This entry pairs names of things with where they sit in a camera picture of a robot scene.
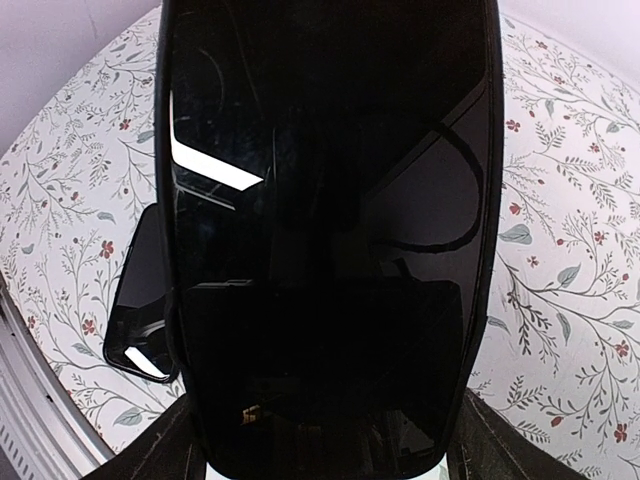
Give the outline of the large black phone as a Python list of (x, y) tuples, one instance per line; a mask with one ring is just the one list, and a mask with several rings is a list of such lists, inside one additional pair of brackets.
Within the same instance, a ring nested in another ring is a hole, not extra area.
[(486, 323), (502, 168), (493, 1), (167, 1), (167, 335), (229, 479), (411, 479)]

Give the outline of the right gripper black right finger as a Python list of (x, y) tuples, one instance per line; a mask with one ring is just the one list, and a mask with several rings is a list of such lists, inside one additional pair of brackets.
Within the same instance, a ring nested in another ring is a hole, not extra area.
[(451, 479), (551, 479), (553, 459), (467, 390), (447, 451)]

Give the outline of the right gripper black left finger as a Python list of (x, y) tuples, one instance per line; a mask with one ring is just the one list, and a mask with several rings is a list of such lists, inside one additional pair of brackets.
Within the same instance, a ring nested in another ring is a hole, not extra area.
[(182, 395), (120, 454), (105, 464), (106, 479), (204, 479), (206, 461)]

